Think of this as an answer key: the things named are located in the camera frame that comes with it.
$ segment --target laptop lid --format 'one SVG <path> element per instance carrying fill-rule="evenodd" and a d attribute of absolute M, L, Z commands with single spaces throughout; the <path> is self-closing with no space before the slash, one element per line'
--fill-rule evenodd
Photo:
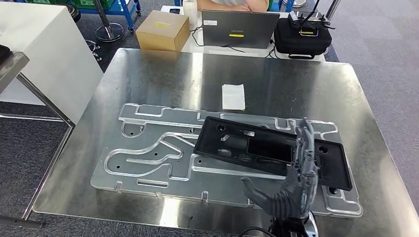
<path fill-rule="evenodd" d="M 202 11 L 204 45 L 267 48 L 277 13 Z"/>

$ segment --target black cable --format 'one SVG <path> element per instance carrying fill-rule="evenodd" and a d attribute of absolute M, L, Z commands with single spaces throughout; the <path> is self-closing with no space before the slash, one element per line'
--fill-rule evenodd
<path fill-rule="evenodd" d="M 273 234 L 269 233 L 267 230 L 262 229 L 261 227 L 257 227 L 257 226 L 253 226 L 253 227 L 247 228 L 245 231 L 243 231 L 243 233 L 241 233 L 241 234 L 239 235 L 239 237 L 244 236 L 244 235 L 245 235 L 248 231 L 251 231 L 251 230 L 256 230 L 256 231 L 263 232 L 264 234 L 266 234 L 266 235 L 268 235 L 268 236 L 270 236 L 270 237 L 276 237 L 276 236 L 274 236 Z"/>
<path fill-rule="evenodd" d="M 325 24 L 322 24 L 325 28 L 328 28 L 328 29 L 331 29 L 331 30 L 335 30 L 336 28 L 333 28 L 333 27 L 330 27 L 330 26 L 327 26 L 327 25 L 325 25 Z"/>
<path fill-rule="evenodd" d="M 197 44 L 197 46 L 204 46 L 204 45 L 200 45 L 200 44 L 198 44 L 198 41 L 196 40 L 196 38 L 195 38 L 195 36 L 194 36 L 194 34 L 195 34 L 195 32 L 199 29 L 199 28 L 202 28 L 202 26 L 198 26 L 197 28 L 195 28 L 194 30 L 191 30 L 190 32 L 192 32 L 192 38 L 194 38 L 194 40 L 195 40 L 195 43 Z"/>
<path fill-rule="evenodd" d="M 231 47 L 231 46 L 229 46 L 229 45 L 222 46 L 222 47 L 223 47 L 223 48 L 230 48 L 230 49 L 232 49 L 232 50 L 235 50 L 235 51 L 238 51 L 238 52 L 245 53 L 244 51 L 241 51 L 241 50 L 239 50 L 239 49 L 233 48 L 233 47 Z"/>
<path fill-rule="evenodd" d="M 319 2 L 320 2 L 320 0 L 317 0 L 316 4 L 314 5 L 313 11 L 310 12 L 310 14 L 301 22 L 301 24 L 300 24 L 301 26 L 304 25 L 308 21 L 308 19 L 310 19 L 310 17 L 314 14 L 314 12 L 317 9 L 317 5 L 319 4 Z"/>
<path fill-rule="evenodd" d="M 265 56 L 265 58 L 267 58 L 267 57 L 269 57 L 269 56 L 270 56 L 271 58 L 274 58 L 274 57 L 272 57 L 272 55 L 271 55 L 271 53 L 272 53 L 272 52 L 274 52 L 275 57 L 276 57 L 277 59 L 279 59 L 279 58 L 278 58 L 278 56 L 276 55 L 275 42 L 273 41 L 273 39 L 272 39 L 272 40 L 270 40 L 270 41 L 269 41 L 269 43 L 273 43 L 273 44 L 274 44 L 274 47 L 273 47 L 273 49 L 271 49 L 271 51 L 269 51 L 268 55 L 266 55 L 266 56 Z"/>
<path fill-rule="evenodd" d="M 196 40 L 196 38 L 195 38 L 195 36 L 194 36 L 194 34 L 195 34 L 195 32 L 197 31 L 197 30 L 199 30 L 200 28 L 202 28 L 202 26 L 198 26 L 197 28 L 195 28 L 194 30 L 191 30 L 191 31 L 189 31 L 189 32 L 192 32 L 192 38 L 194 38 L 194 40 L 195 40 L 195 43 L 197 44 L 197 46 L 199 46 L 199 47 L 202 47 L 202 46 L 204 46 L 203 44 L 201 45 L 201 44 L 198 44 L 198 41 Z M 229 45 L 226 45 L 226 46 L 221 46 L 221 47 L 223 47 L 223 48 L 230 48 L 230 49 L 232 49 L 232 50 L 235 50 L 235 51 L 237 51 L 237 52 L 241 52 L 241 53 L 245 53 L 244 51 L 241 51 L 241 50 L 239 50 L 239 49 L 236 49 L 236 48 L 233 48 L 233 47 L 231 47 L 231 46 L 229 46 Z"/>

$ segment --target white bottle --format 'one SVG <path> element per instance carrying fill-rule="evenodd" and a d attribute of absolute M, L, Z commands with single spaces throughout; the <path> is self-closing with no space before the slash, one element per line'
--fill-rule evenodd
<path fill-rule="evenodd" d="M 196 0 L 183 0 L 183 15 L 189 17 L 190 25 L 195 25 L 198 20 L 198 5 Z"/>

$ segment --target white desk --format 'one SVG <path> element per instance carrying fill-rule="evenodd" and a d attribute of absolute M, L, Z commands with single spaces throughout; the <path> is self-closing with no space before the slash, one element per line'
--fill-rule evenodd
<path fill-rule="evenodd" d="M 160 11 L 169 12 L 172 8 L 179 8 L 180 14 L 183 15 L 183 8 L 181 6 L 163 6 Z M 286 18 L 288 17 L 288 13 L 286 12 L 280 12 L 280 18 Z M 195 25 L 191 25 L 190 29 L 193 30 L 197 26 L 200 26 L 202 24 L 202 16 L 201 12 L 198 11 L 198 21 Z M 199 44 L 204 44 L 203 42 L 203 34 L 202 29 L 199 29 L 194 34 L 197 42 Z M 190 53 L 211 53 L 211 54 L 226 54 L 226 55 L 239 55 L 239 56 L 247 56 L 247 57 L 266 57 L 269 53 L 269 51 L 272 50 L 273 44 L 269 45 L 267 49 L 260 49 L 260 48 L 239 48 L 234 47 L 235 49 L 244 51 L 245 53 L 237 52 L 230 48 L 224 48 L 224 47 L 218 47 L 218 46 L 197 46 L 194 39 L 192 38 L 192 35 L 189 36 L 188 41 L 186 41 L 182 52 L 190 52 Z M 279 58 L 282 59 L 290 59 L 287 54 L 278 53 L 276 52 L 276 55 Z M 324 55 L 316 55 L 312 61 L 325 61 Z"/>
<path fill-rule="evenodd" d="M 67 8 L 0 2 L 0 44 L 26 54 L 22 73 L 77 124 L 103 72 Z M 0 101 L 43 104 L 16 79 Z"/>

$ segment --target green crate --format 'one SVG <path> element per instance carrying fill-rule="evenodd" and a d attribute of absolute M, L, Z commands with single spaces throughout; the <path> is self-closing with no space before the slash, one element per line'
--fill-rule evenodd
<path fill-rule="evenodd" d="M 29 3 L 41 3 L 41 4 L 63 4 L 67 3 L 68 0 L 26 0 Z"/>
<path fill-rule="evenodd" d="M 100 3 L 102 4 L 103 9 L 107 10 L 111 8 L 114 1 L 115 0 L 100 0 Z M 96 9 L 96 6 L 94 5 L 94 2 L 92 0 L 73 0 L 73 4 L 77 8 Z"/>

